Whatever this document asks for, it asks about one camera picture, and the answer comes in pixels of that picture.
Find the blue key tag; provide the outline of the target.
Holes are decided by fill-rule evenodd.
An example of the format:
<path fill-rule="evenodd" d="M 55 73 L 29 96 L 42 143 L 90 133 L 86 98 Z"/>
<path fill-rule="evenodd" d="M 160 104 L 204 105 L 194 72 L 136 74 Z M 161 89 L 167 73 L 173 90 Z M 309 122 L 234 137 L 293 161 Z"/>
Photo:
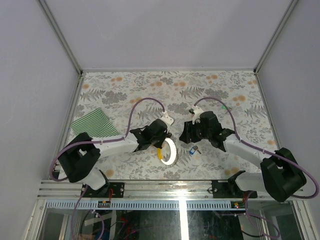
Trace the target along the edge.
<path fill-rule="evenodd" d="M 196 152 L 196 149 L 194 147 L 192 147 L 189 151 L 190 155 L 193 155 Z"/>

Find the yellow key tag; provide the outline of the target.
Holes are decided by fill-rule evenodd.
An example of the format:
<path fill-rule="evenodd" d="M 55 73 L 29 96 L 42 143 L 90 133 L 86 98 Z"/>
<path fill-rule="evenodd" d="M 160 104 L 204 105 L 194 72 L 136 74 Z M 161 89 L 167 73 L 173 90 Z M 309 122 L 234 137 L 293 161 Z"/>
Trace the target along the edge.
<path fill-rule="evenodd" d="M 162 149 L 161 148 L 157 148 L 157 157 L 158 157 L 159 160 L 163 159 Z"/>

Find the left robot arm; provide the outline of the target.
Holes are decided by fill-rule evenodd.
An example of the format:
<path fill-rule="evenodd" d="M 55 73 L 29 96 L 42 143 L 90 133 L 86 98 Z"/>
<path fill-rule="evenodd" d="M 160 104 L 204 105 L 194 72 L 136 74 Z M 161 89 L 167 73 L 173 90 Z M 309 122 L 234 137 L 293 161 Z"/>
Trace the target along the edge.
<path fill-rule="evenodd" d="M 83 183 L 102 198 L 109 193 L 110 186 L 106 175 L 95 167 L 97 161 L 112 155 L 145 151 L 150 146 L 161 148 L 173 123 L 173 118 L 163 116 L 142 129 L 130 130 L 125 137 L 105 140 L 94 140 L 84 132 L 63 149 L 58 161 L 70 183 Z"/>

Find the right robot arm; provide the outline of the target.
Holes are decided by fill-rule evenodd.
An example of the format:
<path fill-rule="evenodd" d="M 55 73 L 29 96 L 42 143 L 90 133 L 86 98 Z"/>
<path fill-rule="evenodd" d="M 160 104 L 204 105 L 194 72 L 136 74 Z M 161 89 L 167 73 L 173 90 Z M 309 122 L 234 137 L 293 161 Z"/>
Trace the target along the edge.
<path fill-rule="evenodd" d="M 223 128 L 212 111 L 190 109 L 192 120 L 184 123 L 179 140 L 197 143 L 207 140 L 223 152 L 238 156 L 260 169 L 260 172 L 239 170 L 227 180 L 231 196 L 240 197 L 245 192 L 265 192 L 277 202 L 284 202 L 302 188 L 307 179 L 302 170 L 296 167 L 292 153 L 281 148 L 272 153 L 258 150 L 256 145 L 241 142 L 234 130 Z"/>

